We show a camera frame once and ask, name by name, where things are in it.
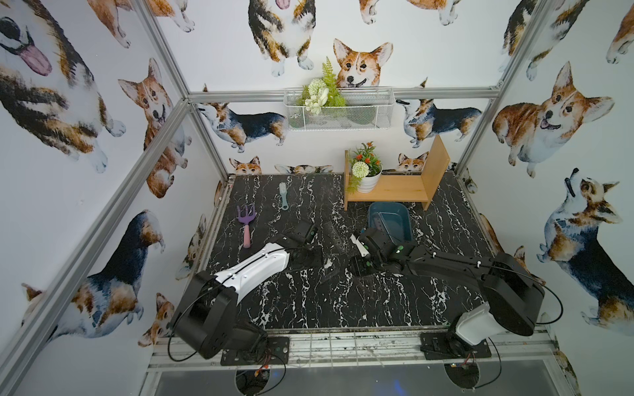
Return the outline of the teal plastic storage box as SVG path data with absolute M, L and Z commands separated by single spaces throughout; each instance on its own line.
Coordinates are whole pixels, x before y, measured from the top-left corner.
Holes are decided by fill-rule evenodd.
M 387 234 L 393 244 L 414 241 L 408 208 L 398 202 L 374 202 L 368 209 L 368 226 Z

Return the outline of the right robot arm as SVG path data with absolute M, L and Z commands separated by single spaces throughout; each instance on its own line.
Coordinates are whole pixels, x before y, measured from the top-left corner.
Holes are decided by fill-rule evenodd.
M 467 257 L 428 249 L 412 242 L 395 244 L 379 229 L 351 236 L 359 254 L 351 259 L 356 277 L 391 273 L 457 282 L 477 291 L 484 302 L 460 314 L 445 336 L 447 346 L 463 350 L 504 332 L 533 335 L 545 295 L 544 287 L 515 258 Z

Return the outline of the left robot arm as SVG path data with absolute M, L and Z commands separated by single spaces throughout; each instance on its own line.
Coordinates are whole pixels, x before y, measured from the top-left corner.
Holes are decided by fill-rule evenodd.
M 311 247 L 318 227 L 307 220 L 278 234 L 259 251 L 234 267 L 211 274 L 198 272 L 183 294 L 169 324 L 195 354 L 208 360 L 221 351 L 234 351 L 249 364 L 282 357 L 273 351 L 262 328 L 237 320 L 240 302 L 251 291 L 281 272 L 301 272 L 323 265 L 322 251 Z

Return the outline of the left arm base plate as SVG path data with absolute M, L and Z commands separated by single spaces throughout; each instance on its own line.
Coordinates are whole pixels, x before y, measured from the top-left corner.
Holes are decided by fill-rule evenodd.
M 285 365 L 289 361 L 291 339 L 274 336 L 258 341 L 254 346 L 225 349 L 221 357 L 222 366 L 267 366 Z

